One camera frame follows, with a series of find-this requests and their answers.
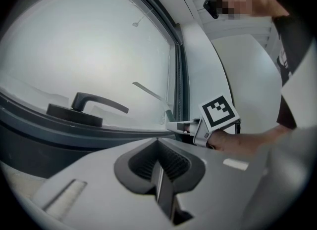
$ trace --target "black t-shirt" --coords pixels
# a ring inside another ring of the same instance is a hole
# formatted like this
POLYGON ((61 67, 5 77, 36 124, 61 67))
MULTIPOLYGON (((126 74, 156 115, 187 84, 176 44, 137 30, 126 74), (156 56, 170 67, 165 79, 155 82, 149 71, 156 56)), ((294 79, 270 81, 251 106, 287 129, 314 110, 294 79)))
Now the black t-shirt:
MULTIPOLYGON (((290 13, 273 19, 283 48, 277 58, 281 70, 282 84, 284 85, 295 72, 311 45, 313 35, 303 20, 292 12, 288 0, 277 0, 290 13)), ((290 129, 296 128, 294 117, 284 100, 281 98, 277 122, 290 129)))

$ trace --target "person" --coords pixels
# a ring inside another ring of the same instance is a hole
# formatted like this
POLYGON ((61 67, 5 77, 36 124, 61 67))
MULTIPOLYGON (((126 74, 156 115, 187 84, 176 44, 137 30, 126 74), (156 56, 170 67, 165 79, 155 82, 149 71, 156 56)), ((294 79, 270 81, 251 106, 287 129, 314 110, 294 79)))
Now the person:
MULTIPOLYGON (((272 18, 283 45, 277 64, 284 85, 299 66, 312 41, 313 36, 301 18, 282 6, 280 0, 211 0, 211 4, 219 14, 229 14, 229 18, 240 14, 272 18)), ((216 150, 252 155, 262 144, 274 142, 289 133, 296 128, 296 123, 283 97, 277 123, 279 125, 261 134, 232 135, 217 130, 211 135, 208 144, 216 150)))

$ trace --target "gray surface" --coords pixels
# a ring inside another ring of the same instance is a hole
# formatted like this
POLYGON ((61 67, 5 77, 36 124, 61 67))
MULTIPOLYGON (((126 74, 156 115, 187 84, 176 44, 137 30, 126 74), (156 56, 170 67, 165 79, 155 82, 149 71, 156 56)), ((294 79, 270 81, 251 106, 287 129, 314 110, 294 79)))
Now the gray surface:
POLYGON ((31 216, 31 218, 44 230, 74 230, 58 220, 54 219, 41 208, 36 206, 31 200, 25 198, 19 193, 15 193, 16 198, 20 202, 22 208, 31 216))
POLYGON ((297 129, 276 142, 267 158, 268 172, 245 211, 244 230, 268 226, 303 192, 316 164, 316 141, 317 127, 313 127, 297 129))
MULTIPOLYGON (((64 169, 48 181, 35 194, 33 201, 43 208, 71 180, 87 182, 68 214, 62 220, 78 230, 109 229, 170 229, 173 225, 157 205, 154 196, 136 195, 122 186, 114 175, 113 166, 123 153, 149 139, 128 143, 89 154, 64 169)), ((227 228, 241 218, 243 210, 259 182, 266 159, 266 148, 258 153, 246 171, 226 165, 233 158, 249 161, 250 158, 228 155, 223 152, 197 147, 172 139, 167 142, 200 157, 206 165, 206 174, 192 192, 177 195, 180 208, 194 216, 193 220, 178 228, 192 229, 192 224, 209 221, 210 226, 227 228), (216 221, 220 215, 228 220, 216 221)))
POLYGON ((18 171, 3 162, 0 165, 11 189, 26 198, 31 198, 46 180, 18 171))
POLYGON ((114 175, 117 158, 149 141, 145 139, 89 154, 67 167, 38 190, 33 202, 43 208, 72 179, 87 186, 62 221, 77 230, 168 229, 171 223, 158 207, 154 196, 131 193, 114 175))
POLYGON ((237 156, 177 143, 164 139, 171 144, 200 157, 206 165, 206 173, 192 192, 178 194, 180 208, 197 217, 206 212, 211 219, 219 214, 229 215, 233 212, 238 218, 253 195, 265 166, 267 148, 262 147, 255 158, 237 156), (250 162, 243 171, 223 164, 225 159, 250 162))

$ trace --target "white wall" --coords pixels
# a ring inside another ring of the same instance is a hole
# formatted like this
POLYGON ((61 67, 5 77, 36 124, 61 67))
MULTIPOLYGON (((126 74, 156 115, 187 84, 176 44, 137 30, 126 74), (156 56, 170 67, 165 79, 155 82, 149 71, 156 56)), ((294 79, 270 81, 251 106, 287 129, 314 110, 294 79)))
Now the white wall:
MULTIPOLYGON (((230 89, 218 55, 208 37, 196 21, 181 27, 186 49, 190 118, 200 117, 199 105, 219 94, 231 100, 230 89)), ((226 130, 235 133, 234 127, 226 130)))
POLYGON ((129 108, 88 103, 106 124, 164 129, 160 102, 132 84, 167 95, 170 45, 147 17, 132 26, 143 15, 130 0, 42 0, 1 41, 0 87, 43 110, 96 94, 129 108))
POLYGON ((226 70, 241 133, 262 133, 277 125, 281 76, 263 47, 251 36, 212 41, 226 70))

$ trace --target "black and white marker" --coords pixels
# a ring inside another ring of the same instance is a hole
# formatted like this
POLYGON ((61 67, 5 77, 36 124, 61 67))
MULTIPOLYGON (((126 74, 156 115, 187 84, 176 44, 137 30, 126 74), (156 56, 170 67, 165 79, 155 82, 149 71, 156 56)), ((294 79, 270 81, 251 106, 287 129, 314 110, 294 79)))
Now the black and white marker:
POLYGON ((224 95, 218 95, 199 105, 201 117, 192 121, 170 122, 166 128, 178 134, 193 136, 198 146, 207 146, 208 139, 215 130, 227 129, 240 119, 232 103, 224 95))

